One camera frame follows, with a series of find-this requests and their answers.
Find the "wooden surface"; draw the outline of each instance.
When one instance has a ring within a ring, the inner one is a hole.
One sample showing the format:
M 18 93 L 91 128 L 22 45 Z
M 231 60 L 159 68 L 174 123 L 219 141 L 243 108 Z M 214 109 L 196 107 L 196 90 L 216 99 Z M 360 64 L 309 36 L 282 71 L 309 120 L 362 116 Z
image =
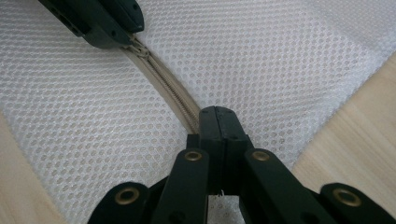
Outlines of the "wooden surface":
M 65 223 L 0 114 L 0 223 Z M 331 118 L 293 168 L 318 191 L 352 185 L 396 217 L 396 55 Z
M 314 191 L 351 185 L 396 217 L 396 54 L 316 134 L 292 171 Z
M 0 113 L 0 223 L 65 223 Z

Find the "white hexagonal mesh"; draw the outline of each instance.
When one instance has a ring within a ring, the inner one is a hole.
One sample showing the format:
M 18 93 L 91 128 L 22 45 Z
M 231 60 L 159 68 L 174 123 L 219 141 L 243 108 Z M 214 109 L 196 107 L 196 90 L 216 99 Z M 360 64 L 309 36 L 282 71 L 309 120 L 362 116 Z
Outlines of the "white hexagonal mesh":
M 396 50 L 393 1 L 139 1 L 144 42 L 201 106 L 223 105 L 291 167 Z M 36 1 L 0 3 L 0 108 L 69 223 L 114 185 L 168 174 L 186 132 L 119 50 L 74 37 Z M 209 223 L 241 223 L 210 199 Z

